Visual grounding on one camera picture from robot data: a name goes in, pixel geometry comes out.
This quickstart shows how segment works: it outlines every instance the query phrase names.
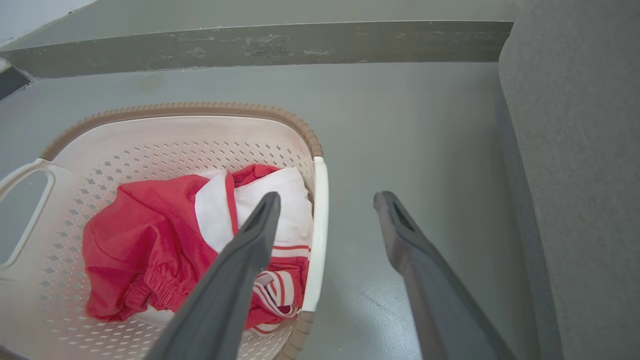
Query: gray floor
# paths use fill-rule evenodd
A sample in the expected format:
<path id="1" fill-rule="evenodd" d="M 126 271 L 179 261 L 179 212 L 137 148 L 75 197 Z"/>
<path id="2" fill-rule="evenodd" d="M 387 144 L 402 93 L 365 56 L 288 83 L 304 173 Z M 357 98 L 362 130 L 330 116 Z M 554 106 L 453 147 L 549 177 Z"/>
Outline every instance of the gray floor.
<path id="1" fill-rule="evenodd" d="M 500 158 L 494 63 L 306 65 L 112 74 L 37 82 L 0 102 L 0 176 L 93 113 L 239 101 L 307 120 L 330 175 L 330 242 L 301 360 L 420 359 L 404 286 L 372 199 L 392 190 L 519 359 L 539 352 Z"/>
<path id="2" fill-rule="evenodd" d="M 205 28 L 363 21 L 514 21 L 516 14 L 513 0 L 98 0 L 4 50 Z"/>

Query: wall stain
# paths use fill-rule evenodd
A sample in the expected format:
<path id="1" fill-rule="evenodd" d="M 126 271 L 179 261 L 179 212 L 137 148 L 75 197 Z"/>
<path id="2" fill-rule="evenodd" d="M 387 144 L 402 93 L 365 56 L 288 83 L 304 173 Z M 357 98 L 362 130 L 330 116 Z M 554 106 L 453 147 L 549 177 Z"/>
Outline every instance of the wall stain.
<path id="1" fill-rule="evenodd" d="M 289 51 L 289 37 L 269 34 L 266 37 L 247 37 L 243 46 L 244 55 L 251 58 L 265 58 L 270 65 L 278 63 L 283 57 L 293 56 Z"/>
<path id="2" fill-rule="evenodd" d="M 205 49 L 202 49 L 201 47 L 192 47 L 191 49 L 187 50 L 187 53 L 191 56 L 194 56 L 196 58 L 200 58 L 200 59 L 204 59 L 207 57 L 207 52 L 205 51 Z"/>

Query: perforated basket wall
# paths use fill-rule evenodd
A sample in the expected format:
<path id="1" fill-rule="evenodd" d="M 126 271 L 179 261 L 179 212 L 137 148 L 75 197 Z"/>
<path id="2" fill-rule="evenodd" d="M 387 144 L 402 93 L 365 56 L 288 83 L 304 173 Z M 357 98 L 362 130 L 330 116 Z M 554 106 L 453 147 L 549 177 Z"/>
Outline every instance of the perforated basket wall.
<path id="1" fill-rule="evenodd" d="M 170 179 L 252 163 L 296 167 L 314 189 L 308 143 L 281 122 L 249 117 L 180 115 L 93 127 L 52 158 L 52 196 L 9 276 L 17 302 L 4 314 L 5 347 L 32 359 L 141 359 L 163 327 L 144 316 L 123 323 L 89 318 L 90 283 L 81 255 L 85 223 L 115 199 L 122 183 Z M 272 359 L 292 327 L 260 338 L 243 335 L 238 358 Z"/>

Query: gray upholstered surface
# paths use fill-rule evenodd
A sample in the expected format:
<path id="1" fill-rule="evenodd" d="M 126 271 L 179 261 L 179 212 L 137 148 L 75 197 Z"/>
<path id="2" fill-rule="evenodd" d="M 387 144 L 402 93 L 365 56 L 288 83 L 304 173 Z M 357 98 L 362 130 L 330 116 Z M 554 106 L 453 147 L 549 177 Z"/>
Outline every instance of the gray upholstered surface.
<path id="1" fill-rule="evenodd" d="M 544 359 L 640 358 L 639 19 L 636 0 L 523 1 L 500 57 Z"/>

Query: white laundry basket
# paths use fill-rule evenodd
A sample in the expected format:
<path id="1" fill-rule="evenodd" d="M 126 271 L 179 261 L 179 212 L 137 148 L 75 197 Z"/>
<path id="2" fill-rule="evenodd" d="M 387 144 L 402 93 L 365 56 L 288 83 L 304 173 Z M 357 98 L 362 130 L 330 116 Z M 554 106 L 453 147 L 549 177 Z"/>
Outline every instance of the white laundry basket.
<path id="1" fill-rule="evenodd" d="M 264 338 L 245 332 L 238 359 L 294 359 L 312 325 L 324 271 L 328 178 L 322 148 L 292 113 L 209 102 L 94 115 L 2 180 L 0 200 L 33 172 L 48 177 L 28 228 L 0 266 L 1 347 L 33 360 L 144 358 L 163 330 L 153 316 L 104 323 L 84 311 L 90 291 L 81 255 L 85 223 L 114 200 L 122 183 L 252 163 L 301 172 L 314 203 L 314 238 L 297 320 Z"/>

